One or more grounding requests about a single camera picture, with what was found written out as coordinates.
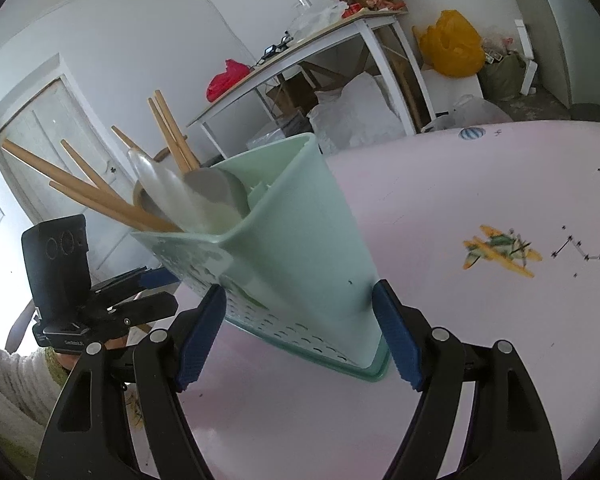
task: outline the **silver screw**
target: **silver screw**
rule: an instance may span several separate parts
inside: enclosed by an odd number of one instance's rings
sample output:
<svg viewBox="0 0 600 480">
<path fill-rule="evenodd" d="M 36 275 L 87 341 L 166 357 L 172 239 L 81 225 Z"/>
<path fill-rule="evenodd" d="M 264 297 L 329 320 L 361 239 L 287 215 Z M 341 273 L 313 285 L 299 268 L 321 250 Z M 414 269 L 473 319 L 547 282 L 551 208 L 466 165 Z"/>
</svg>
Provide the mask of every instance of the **silver screw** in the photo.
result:
<svg viewBox="0 0 600 480">
<path fill-rule="evenodd" d="M 87 354 L 89 355 L 96 355 L 100 350 L 102 350 L 102 345 L 97 341 L 87 345 Z"/>
<path fill-rule="evenodd" d="M 503 354 L 510 354 L 513 352 L 513 345 L 509 341 L 498 341 L 497 347 Z"/>
<path fill-rule="evenodd" d="M 433 339 L 437 341 L 446 341 L 449 339 L 449 332 L 447 332 L 444 328 L 434 328 L 431 331 L 431 335 Z"/>
<path fill-rule="evenodd" d="M 149 334 L 149 339 L 154 343 L 161 343 L 167 339 L 167 331 L 163 329 L 154 330 Z"/>
</svg>

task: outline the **white plastic bag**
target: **white plastic bag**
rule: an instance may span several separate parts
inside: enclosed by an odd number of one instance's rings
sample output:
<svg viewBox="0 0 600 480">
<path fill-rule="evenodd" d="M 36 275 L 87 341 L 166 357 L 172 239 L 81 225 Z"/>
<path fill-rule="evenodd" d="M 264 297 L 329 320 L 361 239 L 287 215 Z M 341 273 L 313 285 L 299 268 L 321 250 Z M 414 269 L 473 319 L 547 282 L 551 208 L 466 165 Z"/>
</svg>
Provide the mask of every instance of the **white plastic bag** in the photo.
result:
<svg viewBox="0 0 600 480">
<path fill-rule="evenodd" d="M 366 72 L 353 78 L 340 96 L 330 92 L 318 101 L 308 117 L 325 155 L 404 136 L 402 123 Z"/>
<path fill-rule="evenodd" d="M 345 2 L 337 1 L 322 10 L 301 14 L 289 25 L 288 31 L 294 38 L 289 44 L 295 44 L 319 30 L 333 25 L 341 19 L 342 13 L 347 7 L 348 5 Z"/>
<path fill-rule="evenodd" d="M 473 95 L 463 95 L 448 115 L 434 119 L 423 127 L 423 133 L 466 128 L 479 124 L 512 123 L 513 119 L 495 104 Z"/>
</svg>

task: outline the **pink table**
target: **pink table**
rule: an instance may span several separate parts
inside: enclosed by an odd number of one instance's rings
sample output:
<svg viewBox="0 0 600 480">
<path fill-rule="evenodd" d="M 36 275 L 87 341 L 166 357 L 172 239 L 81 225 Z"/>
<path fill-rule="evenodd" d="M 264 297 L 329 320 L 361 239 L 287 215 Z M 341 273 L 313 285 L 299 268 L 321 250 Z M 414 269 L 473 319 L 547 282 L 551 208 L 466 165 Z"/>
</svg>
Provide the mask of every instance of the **pink table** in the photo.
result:
<svg viewBox="0 0 600 480">
<path fill-rule="evenodd" d="M 485 131 L 475 140 L 457 130 L 405 138 L 329 164 L 380 276 L 404 304 L 462 341 L 516 346 L 566 478 L 600 437 L 600 124 Z M 484 259 L 463 269 L 463 241 L 485 239 L 481 225 L 531 242 L 542 256 L 527 263 L 535 277 Z M 199 301 L 184 286 L 176 296 L 181 308 Z M 180 399 L 218 480 L 372 480 L 385 473 L 418 397 L 393 364 L 365 383 L 224 324 Z M 467 385 L 441 474 L 458 464 L 471 402 Z M 156 474 L 144 437 L 135 440 L 141 466 Z"/>
</svg>

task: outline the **wooden handle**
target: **wooden handle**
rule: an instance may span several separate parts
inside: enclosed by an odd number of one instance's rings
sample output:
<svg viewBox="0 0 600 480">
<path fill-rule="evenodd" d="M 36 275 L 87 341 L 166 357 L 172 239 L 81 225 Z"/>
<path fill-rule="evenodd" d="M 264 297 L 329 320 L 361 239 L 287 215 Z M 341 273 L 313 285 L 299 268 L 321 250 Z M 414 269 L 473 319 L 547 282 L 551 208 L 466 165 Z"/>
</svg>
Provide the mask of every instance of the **wooden handle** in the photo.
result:
<svg viewBox="0 0 600 480">
<path fill-rule="evenodd" d="M 173 118 L 173 114 L 167 106 L 167 101 L 164 100 L 164 97 L 162 97 L 162 93 L 159 90 L 155 91 L 155 100 L 158 103 L 158 107 L 164 116 L 164 120 L 167 121 L 167 126 L 171 130 L 171 135 L 173 135 L 173 138 L 176 140 L 176 144 L 180 148 L 187 164 L 192 170 L 197 170 L 200 167 L 200 161 L 191 151 L 191 148 L 178 127 L 176 119 Z"/>
<path fill-rule="evenodd" d="M 148 231 L 149 230 L 144 224 L 141 224 L 127 216 L 124 216 L 123 214 L 120 214 L 117 211 L 113 211 L 113 209 L 109 209 L 109 208 L 103 206 L 102 204 L 100 204 L 99 202 L 96 202 L 94 200 L 91 200 L 90 198 L 87 198 L 84 195 L 81 195 L 80 193 L 74 191 L 73 189 L 70 189 L 67 186 L 58 184 L 57 182 L 54 182 L 53 180 L 49 181 L 49 186 L 58 190 L 60 193 L 69 197 L 70 199 L 75 200 L 78 204 L 82 204 L 83 206 L 88 207 L 89 209 L 93 209 L 94 211 L 97 211 L 98 213 L 108 216 L 109 218 L 116 220 L 120 223 L 123 223 L 124 225 L 127 225 L 133 229 L 137 229 L 139 231 Z"/>
<path fill-rule="evenodd" d="M 136 150 L 139 150 L 141 153 L 144 153 L 146 155 L 146 153 L 140 146 L 138 146 L 135 142 L 133 142 L 131 139 L 129 139 L 124 133 L 122 133 L 122 131 L 120 131 L 120 128 L 118 128 L 117 126 L 112 126 L 111 130 L 118 136 L 118 138 L 122 142 L 124 142 L 126 144 L 126 146 L 129 149 L 135 148 Z"/>
<path fill-rule="evenodd" d="M 169 147 L 169 151 L 171 152 L 171 155 L 173 155 L 173 158 L 176 161 L 176 164 L 178 165 L 178 169 L 180 170 L 180 173 L 182 173 L 182 174 L 189 173 L 189 171 L 191 171 L 191 168 L 189 167 L 189 163 L 184 158 L 184 155 L 182 155 L 182 152 L 180 151 L 180 147 L 177 145 L 176 140 L 173 138 L 173 136 L 171 135 L 171 132 L 169 131 L 169 128 L 164 123 L 164 119 L 160 115 L 158 108 L 155 106 L 154 100 L 149 97 L 147 99 L 147 101 L 149 103 L 152 113 L 154 114 L 155 122 L 158 123 L 158 127 L 160 128 L 160 131 L 162 132 L 164 140 L 167 141 L 167 146 Z"/>
<path fill-rule="evenodd" d="M 78 152 L 76 152 L 71 145 L 64 139 L 60 141 L 62 147 L 66 150 L 69 156 L 74 160 L 74 162 L 78 165 L 78 167 L 82 170 L 82 172 L 89 177 L 98 189 L 109 193 L 112 196 L 117 198 L 121 198 L 118 193 L 114 191 L 114 189 L 98 174 L 96 170 L 94 170 L 86 160 L 84 160 Z"/>
<path fill-rule="evenodd" d="M 55 180 L 58 184 L 62 184 L 75 192 L 98 202 L 99 204 L 113 209 L 118 213 L 131 218 L 155 231 L 160 232 L 181 232 L 181 229 L 174 224 L 162 220 L 157 216 L 149 214 L 144 210 L 129 205 L 121 198 L 111 196 L 104 191 L 99 190 L 97 187 L 90 186 L 79 178 L 74 177 L 71 173 L 56 168 L 50 162 L 47 162 L 43 158 L 28 152 L 24 148 L 21 148 L 17 144 L 14 144 L 8 139 L 2 142 L 2 148 L 7 152 L 11 153 L 16 158 L 19 158 L 22 162 L 32 167 L 34 170 L 48 176 L 50 179 Z"/>
</svg>

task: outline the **table leg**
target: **table leg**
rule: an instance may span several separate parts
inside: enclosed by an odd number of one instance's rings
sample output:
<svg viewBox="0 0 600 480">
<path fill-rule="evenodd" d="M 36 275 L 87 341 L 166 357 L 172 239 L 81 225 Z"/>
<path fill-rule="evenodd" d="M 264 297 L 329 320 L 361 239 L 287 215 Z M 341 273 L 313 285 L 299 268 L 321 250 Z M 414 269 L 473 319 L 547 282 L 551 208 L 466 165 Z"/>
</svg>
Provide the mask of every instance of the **table leg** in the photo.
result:
<svg viewBox="0 0 600 480">
<path fill-rule="evenodd" d="M 267 104 L 267 101 L 264 98 L 264 96 L 260 93 L 260 90 L 258 90 L 257 88 L 254 88 L 253 90 L 254 90 L 254 92 L 256 92 L 256 95 L 258 96 L 258 101 L 260 101 L 262 103 L 262 107 L 264 108 L 264 111 L 266 112 L 267 117 L 269 117 L 270 120 L 274 121 L 276 119 L 276 116 L 270 110 L 269 105 Z"/>
<path fill-rule="evenodd" d="M 365 41 L 369 52 L 373 56 L 376 65 L 378 66 L 378 69 L 384 78 L 384 82 L 389 94 L 393 98 L 396 112 L 398 113 L 398 117 L 400 117 L 400 121 L 402 122 L 405 133 L 408 136 L 415 135 L 416 130 L 413 126 L 413 121 L 411 120 L 407 103 L 404 100 L 404 95 L 402 95 L 402 91 L 400 90 L 400 86 L 398 85 L 398 81 L 395 78 L 394 72 L 389 65 L 389 60 L 384 54 L 382 45 L 378 41 L 378 38 L 376 38 L 376 35 L 371 28 L 366 24 L 365 20 L 359 20 L 356 22 L 356 25 L 358 26 L 360 36 L 362 36 L 362 39 Z"/>
<path fill-rule="evenodd" d="M 411 49 L 411 45 L 409 44 L 409 40 L 407 40 L 407 36 L 405 35 L 400 23 L 398 23 L 398 19 L 394 19 L 394 22 L 391 24 L 391 28 L 394 30 L 394 34 L 398 41 L 400 41 L 400 45 L 404 50 L 404 53 L 411 64 L 411 68 L 413 68 L 413 73 L 416 75 L 416 79 L 418 80 L 418 84 L 420 85 L 420 90 L 422 90 L 422 96 L 424 97 L 424 102 L 427 105 L 427 110 L 429 111 L 429 115 L 431 120 L 436 118 L 436 113 L 433 110 L 433 104 L 431 103 L 431 97 L 429 96 L 429 91 L 427 90 L 427 85 L 424 83 L 424 78 L 422 77 L 422 71 L 418 65 L 418 61 L 416 60 L 415 55 L 413 54 L 413 50 Z"/>
<path fill-rule="evenodd" d="M 229 158 L 227 156 L 227 154 L 224 152 L 224 150 L 220 147 L 220 144 L 218 144 L 218 141 L 216 140 L 213 132 L 211 131 L 211 128 L 209 127 L 208 124 L 205 123 L 205 121 L 196 121 L 194 124 L 197 124 L 198 126 L 200 126 L 200 128 L 202 128 L 202 131 L 206 133 L 206 136 L 209 138 L 209 140 L 212 142 L 212 144 L 216 147 L 216 150 L 218 150 L 218 152 L 220 152 L 220 155 L 224 156 L 224 158 Z"/>
</svg>

